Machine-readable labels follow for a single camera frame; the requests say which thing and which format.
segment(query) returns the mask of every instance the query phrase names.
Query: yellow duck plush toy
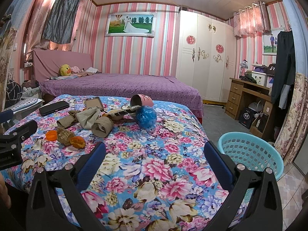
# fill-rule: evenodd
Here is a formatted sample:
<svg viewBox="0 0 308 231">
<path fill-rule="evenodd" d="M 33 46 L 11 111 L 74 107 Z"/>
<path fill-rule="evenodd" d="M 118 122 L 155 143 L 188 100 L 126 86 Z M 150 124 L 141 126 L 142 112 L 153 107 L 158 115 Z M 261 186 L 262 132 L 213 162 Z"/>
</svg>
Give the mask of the yellow duck plush toy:
<svg viewBox="0 0 308 231">
<path fill-rule="evenodd" d="M 70 66 L 67 64 L 62 65 L 60 68 L 60 75 L 61 76 L 69 76 L 71 74 Z"/>
</svg>

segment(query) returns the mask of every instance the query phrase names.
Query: purple bedspread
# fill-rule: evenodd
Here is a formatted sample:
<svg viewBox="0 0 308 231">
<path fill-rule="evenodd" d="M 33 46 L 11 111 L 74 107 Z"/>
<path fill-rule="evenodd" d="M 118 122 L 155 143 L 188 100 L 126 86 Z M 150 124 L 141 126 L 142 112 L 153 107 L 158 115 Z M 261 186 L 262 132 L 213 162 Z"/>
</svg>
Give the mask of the purple bedspread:
<svg viewBox="0 0 308 231">
<path fill-rule="evenodd" d="M 150 96 L 153 100 L 187 106 L 196 117 L 203 117 L 203 103 L 198 90 L 174 77 L 132 74 L 95 74 L 69 80 L 40 82 L 43 93 L 59 96 L 96 95 L 131 98 L 135 94 Z"/>
</svg>

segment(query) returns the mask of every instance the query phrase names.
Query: blue ball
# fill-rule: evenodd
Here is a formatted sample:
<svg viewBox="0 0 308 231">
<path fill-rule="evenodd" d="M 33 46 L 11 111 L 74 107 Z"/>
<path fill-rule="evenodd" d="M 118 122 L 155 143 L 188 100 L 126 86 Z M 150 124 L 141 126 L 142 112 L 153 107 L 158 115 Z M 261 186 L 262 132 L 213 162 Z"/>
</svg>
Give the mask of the blue ball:
<svg viewBox="0 0 308 231">
<path fill-rule="evenodd" d="M 156 111 L 150 106 L 142 106 L 136 110 L 136 122 L 140 128 L 150 128 L 157 121 Z"/>
</svg>

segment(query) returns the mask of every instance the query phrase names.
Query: orange fruit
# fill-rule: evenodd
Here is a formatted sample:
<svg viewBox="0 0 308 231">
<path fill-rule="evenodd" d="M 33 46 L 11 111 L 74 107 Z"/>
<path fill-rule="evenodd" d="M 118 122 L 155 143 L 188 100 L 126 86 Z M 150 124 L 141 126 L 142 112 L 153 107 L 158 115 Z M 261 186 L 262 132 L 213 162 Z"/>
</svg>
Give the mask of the orange fruit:
<svg viewBox="0 0 308 231">
<path fill-rule="evenodd" d="M 46 133 L 46 139 L 51 142 L 55 141 L 57 139 L 57 136 L 58 134 L 56 130 L 50 130 Z"/>
<path fill-rule="evenodd" d="M 70 143 L 74 148 L 84 148 L 86 146 L 86 141 L 81 136 L 74 136 L 70 138 Z"/>
</svg>

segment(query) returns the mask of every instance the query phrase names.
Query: bride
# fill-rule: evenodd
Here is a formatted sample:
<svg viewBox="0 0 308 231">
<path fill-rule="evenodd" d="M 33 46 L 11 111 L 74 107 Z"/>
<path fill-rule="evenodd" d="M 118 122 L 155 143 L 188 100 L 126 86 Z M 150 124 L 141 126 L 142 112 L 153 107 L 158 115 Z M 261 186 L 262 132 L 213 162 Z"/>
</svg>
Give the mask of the bride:
<svg viewBox="0 0 308 231">
<path fill-rule="evenodd" d="M 123 30 L 125 33 L 148 33 L 149 30 L 148 29 L 143 29 L 143 28 L 135 28 L 132 24 L 131 24 L 131 18 L 127 19 L 127 23 L 126 26 L 124 27 Z"/>
</svg>

